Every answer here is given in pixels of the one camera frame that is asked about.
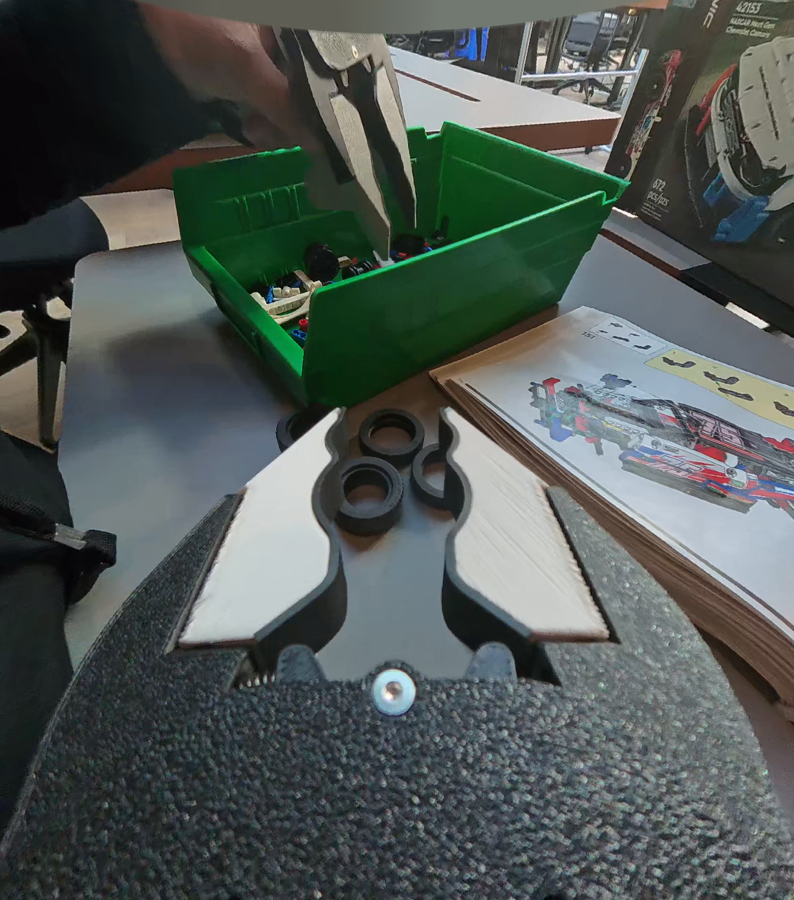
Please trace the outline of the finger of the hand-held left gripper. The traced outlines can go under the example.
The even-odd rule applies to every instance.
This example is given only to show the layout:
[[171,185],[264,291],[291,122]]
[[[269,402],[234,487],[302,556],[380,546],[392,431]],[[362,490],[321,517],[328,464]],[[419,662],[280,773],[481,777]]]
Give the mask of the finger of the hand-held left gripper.
[[374,253],[391,253],[393,74],[309,74],[310,111],[321,146],[314,185],[319,205],[352,211]]
[[416,187],[406,123],[391,53],[385,39],[372,39],[373,68],[371,143],[379,154],[383,172],[398,201],[403,217],[416,225]]

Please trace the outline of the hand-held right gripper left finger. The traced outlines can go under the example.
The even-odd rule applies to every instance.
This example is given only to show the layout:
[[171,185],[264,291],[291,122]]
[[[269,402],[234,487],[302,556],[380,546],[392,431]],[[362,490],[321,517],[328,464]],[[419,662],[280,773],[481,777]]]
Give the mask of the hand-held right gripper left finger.
[[177,647],[318,651],[346,619],[335,515],[346,409],[335,408],[250,479],[184,614]]

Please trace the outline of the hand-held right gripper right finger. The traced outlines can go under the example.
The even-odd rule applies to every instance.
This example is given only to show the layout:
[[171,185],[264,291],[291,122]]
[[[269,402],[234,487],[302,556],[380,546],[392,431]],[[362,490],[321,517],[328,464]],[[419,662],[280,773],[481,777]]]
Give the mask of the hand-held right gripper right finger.
[[545,482],[450,407],[440,411],[448,585],[527,644],[611,636]]

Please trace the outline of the thick instruction booklet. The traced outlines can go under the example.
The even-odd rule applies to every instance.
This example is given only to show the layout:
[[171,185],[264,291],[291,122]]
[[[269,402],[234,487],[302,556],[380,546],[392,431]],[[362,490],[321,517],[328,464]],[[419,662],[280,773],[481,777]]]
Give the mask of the thick instruction booklet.
[[429,371],[566,489],[794,723],[794,387],[579,307]]

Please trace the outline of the pile of small toy bricks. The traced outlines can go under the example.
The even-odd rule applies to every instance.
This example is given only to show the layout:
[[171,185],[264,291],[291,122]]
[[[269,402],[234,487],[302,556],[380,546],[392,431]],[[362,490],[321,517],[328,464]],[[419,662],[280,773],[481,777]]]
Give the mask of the pile of small toy bricks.
[[273,283],[258,283],[249,294],[298,347],[304,348],[309,337],[310,307],[318,291],[444,248],[451,242],[449,230],[450,218],[444,215],[426,236],[400,233],[385,260],[378,255],[364,259],[339,255],[330,245],[314,242],[304,250],[301,269],[278,276]]

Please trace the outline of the green plastic storage bin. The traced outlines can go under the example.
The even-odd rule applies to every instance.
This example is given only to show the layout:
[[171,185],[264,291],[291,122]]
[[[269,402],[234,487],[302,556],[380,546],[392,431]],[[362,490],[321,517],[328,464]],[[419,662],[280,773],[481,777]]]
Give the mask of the green plastic storage bin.
[[322,286],[300,345],[254,299],[329,246],[372,249],[355,216],[310,204],[300,150],[174,173],[182,249],[245,346],[301,404],[352,406],[556,304],[628,183],[479,129],[408,130],[416,228],[446,243]]

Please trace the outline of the person's left forearm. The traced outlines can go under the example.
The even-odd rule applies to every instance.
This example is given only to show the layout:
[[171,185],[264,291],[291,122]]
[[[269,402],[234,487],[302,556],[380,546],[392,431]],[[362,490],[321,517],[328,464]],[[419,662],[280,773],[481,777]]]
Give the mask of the person's left forearm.
[[135,2],[0,2],[0,231],[230,125],[163,61]]

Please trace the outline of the person's left hand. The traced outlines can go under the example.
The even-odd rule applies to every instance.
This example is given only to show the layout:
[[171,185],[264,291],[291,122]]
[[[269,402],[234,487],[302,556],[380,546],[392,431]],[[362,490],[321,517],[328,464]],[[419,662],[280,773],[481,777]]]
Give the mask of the person's left hand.
[[168,67],[192,97],[223,111],[229,137],[257,151],[319,149],[274,59],[270,27],[146,3],[139,8]]

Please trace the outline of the black rubber toy tire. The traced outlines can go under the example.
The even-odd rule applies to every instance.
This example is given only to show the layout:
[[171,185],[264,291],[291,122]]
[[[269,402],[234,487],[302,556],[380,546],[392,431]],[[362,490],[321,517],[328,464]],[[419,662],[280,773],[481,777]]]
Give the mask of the black rubber toy tire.
[[[440,487],[436,487],[426,474],[435,465],[443,469]],[[449,511],[457,518],[460,515],[465,501],[464,490],[441,444],[427,444],[416,454],[411,467],[411,486],[416,496],[429,508]]]
[[324,405],[310,405],[282,417],[275,430],[276,441],[281,453],[289,449],[305,433],[322,421],[330,409]]
[[[387,532],[401,514],[403,480],[390,463],[371,456],[349,460],[341,469],[344,500],[336,513],[336,523],[348,534],[373,536]],[[375,489],[371,501],[350,498],[359,489]]]
[[[386,428],[394,428],[404,433],[402,444],[386,445],[375,438],[375,434]],[[385,408],[371,412],[360,424],[358,442],[365,456],[375,457],[394,467],[411,464],[422,448],[425,439],[424,424],[409,411]]]

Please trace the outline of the brown edged side table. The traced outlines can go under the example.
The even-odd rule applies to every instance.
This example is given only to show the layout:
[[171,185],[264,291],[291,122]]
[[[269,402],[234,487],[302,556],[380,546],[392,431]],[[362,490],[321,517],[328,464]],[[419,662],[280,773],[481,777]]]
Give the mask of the brown edged side table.
[[453,122],[541,151],[611,142],[620,116],[548,91],[391,48],[407,126]]

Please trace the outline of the black office chair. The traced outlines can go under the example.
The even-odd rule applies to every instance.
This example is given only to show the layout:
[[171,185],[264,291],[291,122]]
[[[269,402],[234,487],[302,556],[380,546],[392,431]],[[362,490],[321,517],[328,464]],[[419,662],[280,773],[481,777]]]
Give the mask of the black office chair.
[[[74,264],[0,265],[0,313],[20,311],[21,335],[0,350],[0,377],[29,361],[37,362],[39,441],[55,449],[55,415],[61,366],[67,361],[70,318],[55,318],[48,305],[73,302]],[[0,325],[0,338],[8,329]]]
[[552,93],[573,96],[586,105],[619,107],[634,79],[651,15],[650,10],[629,6],[575,16],[562,46],[559,71],[624,75],[566,77],[552,84]]

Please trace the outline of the dark toy car box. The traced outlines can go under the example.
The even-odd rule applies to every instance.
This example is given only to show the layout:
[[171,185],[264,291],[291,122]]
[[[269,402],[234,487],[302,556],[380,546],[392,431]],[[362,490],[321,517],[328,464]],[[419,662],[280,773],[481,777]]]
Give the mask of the dark toy car box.
[[794,1],[669,2],[605,173],[620,208],[794,309]]

